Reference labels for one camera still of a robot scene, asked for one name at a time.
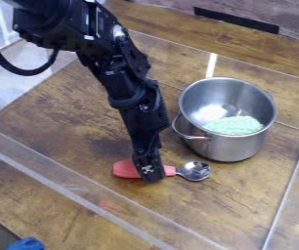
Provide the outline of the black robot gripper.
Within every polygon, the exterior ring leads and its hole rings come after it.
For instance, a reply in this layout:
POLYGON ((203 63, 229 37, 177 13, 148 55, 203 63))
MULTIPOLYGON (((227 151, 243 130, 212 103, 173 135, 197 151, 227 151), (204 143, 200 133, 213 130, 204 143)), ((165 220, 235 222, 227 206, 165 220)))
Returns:
POLYGON ((165 178, 158 133, 169 126, 169 117, 157 81, 126 73, 102 74, 100 81, 126 126, 137 173, 146 183, 158 182, 165 178))

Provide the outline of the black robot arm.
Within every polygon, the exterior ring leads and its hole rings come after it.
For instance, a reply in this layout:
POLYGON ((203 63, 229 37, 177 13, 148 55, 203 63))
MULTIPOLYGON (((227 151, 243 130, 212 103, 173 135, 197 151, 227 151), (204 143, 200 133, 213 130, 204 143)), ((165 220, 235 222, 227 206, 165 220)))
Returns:
POLYGON ((4 0, 13 7, 13 28, 45 49, 77 54, 120 112, 132 145, 132 161, 148 183, 165 178, 158 133, 169 116, 158 83, 148 78, 149 57, 126 27, 96 0, 4 0))

